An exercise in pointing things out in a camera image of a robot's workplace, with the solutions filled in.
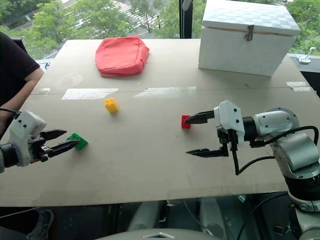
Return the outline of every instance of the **shoe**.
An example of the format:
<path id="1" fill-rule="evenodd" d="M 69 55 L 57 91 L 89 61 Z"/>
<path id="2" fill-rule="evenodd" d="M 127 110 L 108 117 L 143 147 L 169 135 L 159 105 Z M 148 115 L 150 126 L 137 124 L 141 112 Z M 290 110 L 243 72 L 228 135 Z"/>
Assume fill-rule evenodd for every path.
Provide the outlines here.
<path id="1" fill-rule="evenodd" d="M 54 213 L 50 210 L 44 210 L 39 212 L 39 219 L 32 232 L 27 236 L 27 240 L 48 240 L 49 229 L 54 221 Z"/>

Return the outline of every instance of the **tabletop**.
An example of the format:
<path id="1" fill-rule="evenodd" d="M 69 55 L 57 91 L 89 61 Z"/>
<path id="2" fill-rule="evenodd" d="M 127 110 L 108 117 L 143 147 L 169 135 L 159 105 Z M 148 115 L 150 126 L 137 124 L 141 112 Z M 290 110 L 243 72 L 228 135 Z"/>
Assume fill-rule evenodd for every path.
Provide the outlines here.
<path id="1" fill-rule="evenodd" d="M 95 65 L 101 40 L 69 40 L 23 110 L 46 129 L 77 133 L 89 144 L 0 174 L 0 206 L 78 206 L 285 191 L 275 160 L 235 176 L 231 157 L 199 158 L 198 148 L 219 148 L 215 120 L 181 129 L 181 116 L 211 110 L 224 100 L 252 116 L 274 107 L 292 110 L 300 125 L 319 123 L 313 90 L 287 82 L 305 79 L 286 56 L 272 77 L 198 69 L 199 39 L 144 39 L 150 49 L 141 74 L 102 78 Z M 117 114 L 104 107 L 114 98 Z M 1 140 L 5 143 L 8 133 Z M 239 165 L 271 155 L 271 149 L 238 151 Z"/>

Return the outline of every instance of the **green lego brick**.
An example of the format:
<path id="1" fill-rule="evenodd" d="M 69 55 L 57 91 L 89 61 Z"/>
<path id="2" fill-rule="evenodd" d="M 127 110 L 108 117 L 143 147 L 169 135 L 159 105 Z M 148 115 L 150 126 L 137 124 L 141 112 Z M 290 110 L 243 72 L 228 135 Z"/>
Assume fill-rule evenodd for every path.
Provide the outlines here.
<path id="1" fill-rule="evenodd" d="M 80 149 L 83 149 L 85 145 L 88 144 L 88 142 L 86 140 L 84 140 L 81 136 L 79 136 L 78 134 L 76 133 L 73 133 L 71 136 L 69 136 L 67 138 L 67 140 L 80 140 L 78 142 L 78 144 L 75 146 L 76 149 L 80 150 Z"/>

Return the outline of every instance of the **person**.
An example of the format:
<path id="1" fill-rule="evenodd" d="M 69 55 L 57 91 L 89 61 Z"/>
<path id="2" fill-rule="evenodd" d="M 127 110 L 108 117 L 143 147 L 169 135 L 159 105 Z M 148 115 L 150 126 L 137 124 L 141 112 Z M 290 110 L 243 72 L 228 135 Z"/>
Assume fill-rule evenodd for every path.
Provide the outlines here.
<path id="1" fill-rule="evenodd" d="M 0 108 L 19 110 L 43 74 L 39 64 L 0 32 Z M 0 111 L 0 139 L 11 120 L 11 113 Z M 21 210 L 28 211 L 13 214 Z M 0 208 L 0 226 L 25 234 L 28 240 L 47 240 L 53 220 L 50 210 Z"/>

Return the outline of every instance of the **lego brick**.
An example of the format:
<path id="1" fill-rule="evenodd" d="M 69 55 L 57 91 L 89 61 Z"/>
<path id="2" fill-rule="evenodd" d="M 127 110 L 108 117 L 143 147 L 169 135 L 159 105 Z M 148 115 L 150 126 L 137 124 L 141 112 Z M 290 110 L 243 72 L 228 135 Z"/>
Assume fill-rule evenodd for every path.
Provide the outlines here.
<path id="1" fill-rule="evenodd" d="M 181 117 L 181 128 L 182 129 L 190 129 L 191 124 L 185 123 L 185 120 L 190 117 L 190 115 L 182 115 Z"/>
<path id="2" fill-rule="evenodd" d="M 108 111 L 113 114 L 119 111 L 119 107 L 114 98 L 108 98 L 104 100 L 104 106 Z"/>
<path id="3" fill-rule="evenodd" d="M 86 140 L 84 140 L 81 136 L 79 136 L 76 133 L 73 133 L 71 136 L 69 136 L 67 140 L 79 140 L 79 143 L 75 146 L 75 148 L 78 150 L 84 148 L 84 146 L 88 144 Z"/>

